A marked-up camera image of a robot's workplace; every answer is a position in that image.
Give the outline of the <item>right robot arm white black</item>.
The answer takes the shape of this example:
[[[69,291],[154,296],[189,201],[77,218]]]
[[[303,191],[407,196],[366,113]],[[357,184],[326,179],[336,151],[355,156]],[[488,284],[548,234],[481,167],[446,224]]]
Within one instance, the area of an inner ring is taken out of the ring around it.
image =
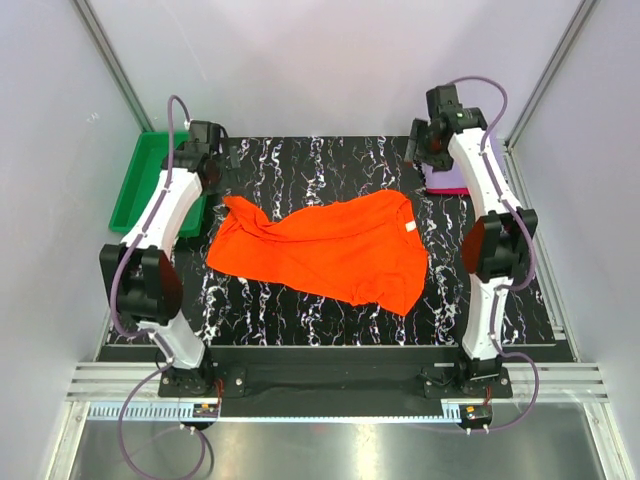
[[[452,372],[457,390],[472,397],[500,376],[507,296],[527,287],[535,273],[538,216],[507,185],[490,141],[496,124],[479,108],[463,106],[456,85],[450,81],[427,91],[429,117],[414,119],[405,159],[428,169],[430,191],[449,172],[460,174],[473,205],[475,223],[461,246],[470,305]]]

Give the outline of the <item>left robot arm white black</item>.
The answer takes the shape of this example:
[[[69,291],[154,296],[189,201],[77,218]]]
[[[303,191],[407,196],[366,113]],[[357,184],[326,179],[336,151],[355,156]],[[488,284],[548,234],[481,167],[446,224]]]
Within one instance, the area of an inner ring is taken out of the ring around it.
[[[118,244],[106,244],[99,262],[111,322],[119,335],[148,337],[170,367],[183,370],[181,384],[196,396],[215,386],[205,365],[204,343],[181,313],[183,284],[171,262],[184,220],[199,199],[221,194],[238,182],[239,160],[225,127],[189,122],[188,137],[169,152],[140,218]]]

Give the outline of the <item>orange t shirt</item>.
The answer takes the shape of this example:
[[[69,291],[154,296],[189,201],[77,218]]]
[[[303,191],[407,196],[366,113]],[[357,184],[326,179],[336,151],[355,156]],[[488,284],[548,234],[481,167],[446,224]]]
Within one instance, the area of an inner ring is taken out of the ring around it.
[[[224,204],[206,258],[217,272],[401,316],[422,296],[429,254],[412,202],[399,191],[308,206],[280,221],[241,196]]]

